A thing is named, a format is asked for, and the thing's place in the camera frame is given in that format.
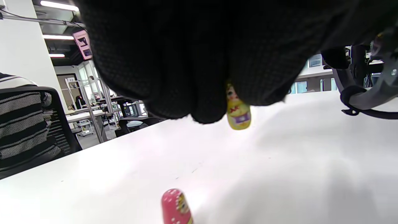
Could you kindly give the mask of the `person's left hand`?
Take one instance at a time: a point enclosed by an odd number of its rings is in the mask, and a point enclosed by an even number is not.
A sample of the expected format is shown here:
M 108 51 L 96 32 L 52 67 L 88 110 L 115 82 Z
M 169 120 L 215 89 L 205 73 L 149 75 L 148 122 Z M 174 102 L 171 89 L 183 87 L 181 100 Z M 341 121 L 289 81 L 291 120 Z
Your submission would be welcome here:
M 397 20 L 396 0 L 75 0 L 111 90 L 164 119 L 212 124 L 230 82 L 244 103 L 287 95 L 310 57 L 363 43 Z

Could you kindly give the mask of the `person's right hand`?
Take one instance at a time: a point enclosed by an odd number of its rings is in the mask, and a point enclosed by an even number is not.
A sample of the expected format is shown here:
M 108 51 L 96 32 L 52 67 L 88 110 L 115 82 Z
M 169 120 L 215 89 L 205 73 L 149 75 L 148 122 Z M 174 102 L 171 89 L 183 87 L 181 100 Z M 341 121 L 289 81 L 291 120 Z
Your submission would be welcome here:
M 347 48 L 344 46 L 321 50 L 324 62 L 333 69 L 347 69 L 350 63 L 346 57 Z

